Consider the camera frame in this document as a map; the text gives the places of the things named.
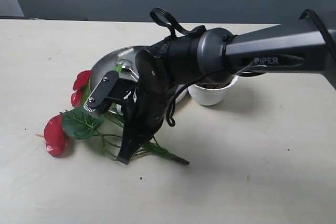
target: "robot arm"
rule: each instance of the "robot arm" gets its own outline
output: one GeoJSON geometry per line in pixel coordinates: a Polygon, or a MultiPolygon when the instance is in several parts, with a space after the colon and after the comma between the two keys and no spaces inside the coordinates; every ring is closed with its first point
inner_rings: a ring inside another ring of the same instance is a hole
{"type": "MultiPolygon", "coordinates": [[[[183,91],[176,92],[180,84],[187,88],[194,83],[224,83],[235,74],[252,77],[268,72],[303,72],[323,74],[336,88],[336,12],[323,16],[322,21],[306,10],[302,18],[310,18],[238,36],[223,28],[206,30],[204,26],[187,31],[159,8],[150,15],[171,34],[136,56],[139,80],[122,101],[125,124],[117,160],[125,164],[160,129],[165,118],[169,126],[175,125],[174,101],[183,91]],[[177,37],[176,30],[183,36],[177,37]]],[[[113,92],[98,87],[106,97],[113,97],[113,92]]],[[[122,97],[119,94],[113,102],[122,97]]],[[[111,103],[104,104],[104,110],[111,103]]]]}

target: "white ceramic pot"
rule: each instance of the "white ceramic pot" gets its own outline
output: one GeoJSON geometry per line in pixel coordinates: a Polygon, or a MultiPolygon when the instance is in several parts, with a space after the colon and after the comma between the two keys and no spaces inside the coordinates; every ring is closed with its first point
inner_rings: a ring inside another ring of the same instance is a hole
{"type": "Polygon", "coordinates": [[[228,89],[232,87],[237,80],[238,76],[235,76],[228,86],[221,89],[206,89],[197,85],[191,85],[188,87],[188,91],[190,96],[198,104],[203,106],[211,106],[221,102],[224,99],[228,89]]]}

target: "white table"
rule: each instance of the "white table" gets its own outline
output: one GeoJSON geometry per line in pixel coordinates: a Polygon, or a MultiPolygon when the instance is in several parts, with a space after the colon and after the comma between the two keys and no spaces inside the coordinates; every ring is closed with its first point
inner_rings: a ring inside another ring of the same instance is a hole
{"type": "Polygon", "coordinates": [[[66,158],[46,152],[35,133],[71,108],[77,73],[167,34],[146,23],[0,20],[0,223],[335,223],[336,92],[319,75],[241,78],[212,108],[186,98],[157,138],[189,167],[155,156],[123,166],[83,142],[66,158]]]}

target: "black handle loop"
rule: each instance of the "black handle loop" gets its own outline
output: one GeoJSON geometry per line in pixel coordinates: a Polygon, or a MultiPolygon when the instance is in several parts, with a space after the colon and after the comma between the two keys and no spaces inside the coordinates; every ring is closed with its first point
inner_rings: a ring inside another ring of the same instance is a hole
{"type": "Polygon", "coordinates": [[[177,22],[177,20],[174,18],[173,15],[171,15],[169,12],[165,11],[164,9],[161,8],[153,8],[151,10],[151,12],[149,13],[149,15],[151,16],[152,20],[158,24],[159,26],[163,26],[163,27],[167,27],[171,33],[171,36],[176,37],[176,33],[175,30],[178,31],[180,34],[183,35],[189,35],[190,33],[192,33],[192,31],[188,31],[186,29],[184,29],[179,22],[177,22]],[[169,23],[166,23],[164,21],[162,21],[158,15],[161,15],[162,17],[164,17],[169,23]]]}

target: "white flower pot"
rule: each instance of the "white flower pot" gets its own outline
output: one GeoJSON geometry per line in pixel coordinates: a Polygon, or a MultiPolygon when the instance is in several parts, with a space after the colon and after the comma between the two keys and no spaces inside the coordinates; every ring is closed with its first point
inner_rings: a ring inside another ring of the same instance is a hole
{"type": "Polygon", "coordinates": [[[238,76],[235,76],[228,86],[221,89],[206,89],[197,85],[191,85],[188,87],[188,91],[190,96],[198,104],[203,106],[211,106],[220,103],[224,99],[227,90],[232,87],[237,80],[238,76]]]}

